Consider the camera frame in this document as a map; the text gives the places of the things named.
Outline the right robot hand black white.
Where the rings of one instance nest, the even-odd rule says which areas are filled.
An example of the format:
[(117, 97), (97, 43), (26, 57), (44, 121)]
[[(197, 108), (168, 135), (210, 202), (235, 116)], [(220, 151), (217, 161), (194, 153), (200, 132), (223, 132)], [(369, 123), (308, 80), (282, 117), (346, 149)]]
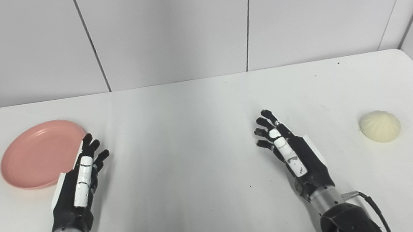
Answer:
[(256, 123), (254, 133), (260, 138), (257, 146), (273, 151), (276, 158), (285, 163), (294, 178), (296, 191), (305, 201), (311, 201), (318, 190), (335, 186), (327, 166), (308, 142), (293, 134), (272, 111), (263, 109)]

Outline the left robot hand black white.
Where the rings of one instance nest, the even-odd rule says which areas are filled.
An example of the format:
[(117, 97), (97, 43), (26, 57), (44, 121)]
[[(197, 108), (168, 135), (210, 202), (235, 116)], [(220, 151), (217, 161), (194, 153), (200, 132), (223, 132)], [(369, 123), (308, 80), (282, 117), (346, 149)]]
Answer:
[(100, 141), (87, 133), (81, 141), (75, 164), (59, 177), (53, 201), (52, 232), (75, 229), (90, 232), (94, 222), (91, 211), (98, 188), (98, 175), (110, 151), (97, 151)]

